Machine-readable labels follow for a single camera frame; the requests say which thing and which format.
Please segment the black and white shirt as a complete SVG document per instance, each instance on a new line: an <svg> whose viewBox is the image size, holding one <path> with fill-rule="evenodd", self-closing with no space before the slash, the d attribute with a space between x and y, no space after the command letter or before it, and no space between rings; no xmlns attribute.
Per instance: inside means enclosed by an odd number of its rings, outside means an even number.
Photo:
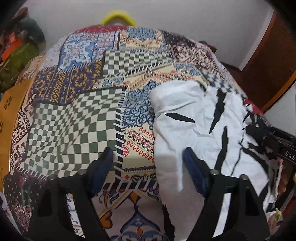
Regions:
<svg viewBox="0 0 296 241"><path fill-rule="evenodd" d="M182 161L187 147L223 175L247 175L263 197L268 224L274 227L281 164L246 133L247 125L259 123L252 107L245 106L239 94L203 88L196 81L163 83L149 99L155 114L154 161L159 193L174 226L175 240L187 239L204 203Z"/></svg>

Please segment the patchwork patterned bedspread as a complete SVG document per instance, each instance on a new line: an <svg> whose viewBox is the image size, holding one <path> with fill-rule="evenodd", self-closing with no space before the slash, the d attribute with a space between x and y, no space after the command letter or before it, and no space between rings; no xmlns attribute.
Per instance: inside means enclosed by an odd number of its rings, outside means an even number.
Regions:
<svg viewBox="0 0 296 241"><path fill-rule="evenodd" d="M203 43L157 29L91 26L46 53L13 131L4 195L30 240L175 240L159 193L150 93L173 80L245 96ZM89 165L113 164L91 195Z"/></svg>

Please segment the wooden lap desk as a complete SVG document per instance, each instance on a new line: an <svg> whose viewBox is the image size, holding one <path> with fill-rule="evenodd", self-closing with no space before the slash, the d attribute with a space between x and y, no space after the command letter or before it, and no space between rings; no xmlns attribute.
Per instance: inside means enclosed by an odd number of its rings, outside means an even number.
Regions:
<svg viewBox="0 0 296 241"><path fill-rule="evenodd" d="M1 99L1 190L3 190L4 186L4 177L10 169L11 142L18 111L23 105L29 88L32 86L32 81L32 79L28 79L10 88L3 94Z"/></svg>

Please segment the green fabric storage bin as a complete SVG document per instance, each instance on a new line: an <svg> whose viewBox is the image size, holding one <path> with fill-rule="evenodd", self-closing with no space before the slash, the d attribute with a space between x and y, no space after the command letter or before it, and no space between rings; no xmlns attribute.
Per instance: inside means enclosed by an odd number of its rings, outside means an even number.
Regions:
<svg viewBox="0 0 296 241"><path fill-rule="evenodd" d="M1 66L1 93L14 86L16 80L30 60L39 55L37 45L29 40L24 42Z"/></svg>

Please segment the orange box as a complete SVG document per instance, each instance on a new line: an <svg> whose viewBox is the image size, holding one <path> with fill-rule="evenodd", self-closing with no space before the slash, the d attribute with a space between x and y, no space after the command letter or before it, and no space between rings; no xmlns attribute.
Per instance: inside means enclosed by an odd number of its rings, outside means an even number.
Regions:
<svg viewBox="0 0 296 241"><path fill-rule="evenodd" d="M22 39L13 41L3 52L1 56L2 61L6 61L11 53L13 53L22 44Z"/></svg>

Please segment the yellow curved headrest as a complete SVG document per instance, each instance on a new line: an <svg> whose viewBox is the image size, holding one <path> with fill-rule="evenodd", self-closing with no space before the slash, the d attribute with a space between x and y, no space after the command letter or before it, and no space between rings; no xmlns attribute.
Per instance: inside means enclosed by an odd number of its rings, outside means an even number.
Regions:
<svg viewBox="0 0 296 241"><path fill-rule="evenodd" d="M128 14L128 12L123 10L114 10L108 12L103 19L100 21L100 25L112 25L114 23L119 23L124 26L137 27L136 21Z"/></svg>

